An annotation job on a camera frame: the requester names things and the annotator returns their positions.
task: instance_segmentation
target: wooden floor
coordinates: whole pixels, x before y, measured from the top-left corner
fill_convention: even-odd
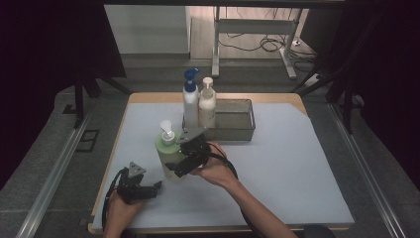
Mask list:
[[[213,7],[190,7],[191,14],[191,58],[211,59],[214,43],[214,26],[213,16],[215,14]],[[296,31],[295,37],[300,36],[302,26],[305,22],[308,10],[303,10],[300,18],[300,24]],[[229,19],[275,19],[275,20],[293,20],[297,13],[297,9],[283,8],[243,8],[243,7],[221,7],[220,17]],[[220,43],[237,48],[252,50],[261,45],[261,40],[265,35],[241,35],[236,34],[220,34]],[[280,36],[268,36],[270,39],[282,41]],[[231,47],[220,47],[220,59],[280,59],[278,51],[267,52],[263,49],[256,51],[244,51]],[[268,43],[264,45],[268,50],[274,50],[276,46]],[[296,49],[308,52],[305,46],[294,47]]]

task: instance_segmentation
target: white wall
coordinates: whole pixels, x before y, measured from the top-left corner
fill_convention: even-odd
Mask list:
[[[105,5],[120,54],[187,54],[189,7]]]

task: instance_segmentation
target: pump bottle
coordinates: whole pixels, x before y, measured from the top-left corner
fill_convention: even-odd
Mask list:
[[[192,68],[184,73],[185,83],[182,90],[184,107],[184,127],[198,127],[198,87],[194,81],[198,68]]]
[[[155,146],[157,148],[157,154],[160,158],[161,166],[164,171],[164,175],[171,181],[181,181],[185,179],[185,176],[179,178],[174,172],[170,171],[166,163],[178,164],[184,159],[184,156],[180,152],[180,147],[175,141],[181,135],[180,132],[172,131],[172,124],[169,120],[164,120],[160,123],[160,127],[163,132],[155,139]]]
[[[212,86],[213,78],[205,77],[198,103],[200,126],[204,128],[216,127],[216,92]]]

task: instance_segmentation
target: human hand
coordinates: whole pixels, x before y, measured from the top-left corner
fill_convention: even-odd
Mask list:
[[[120,237],[124,229],[130,225],[145,204],[146,200],[140,200],[133,204],[127,204],[115,189],[109,198],[108,217],[103,237]]]
[[[218,143],[211,142],[213,146],[210,146],[211,152],[223,157],[226,157],[226,153],[220,147]],[[197,168],[190,173],[194,176],[200,176],[212,184],[226,188],[227,186],[237,182],[234,174],[231,170],[219,159],[209,158],[207,164],[203,168]]]

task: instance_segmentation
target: bottle cap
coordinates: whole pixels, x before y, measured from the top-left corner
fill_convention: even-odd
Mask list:
[[[194,77],[199,72],[198,68],[191,68],[187,70],[184,73],[184,77],[186,79],[184,83],[185,91],[187,92],[193,92],[197,88],[197,85],[195,84]]]
[[[205,99],[209,99],[213,97],[213,78],[211,77],[204,77],[203,79],[203,92],[202,95]]]
[[[166,145],[172,145],[175,141],[175,133],[172,132],[172,123],[169,120],[160,122],[160,127],[163,130],[161,138]]]

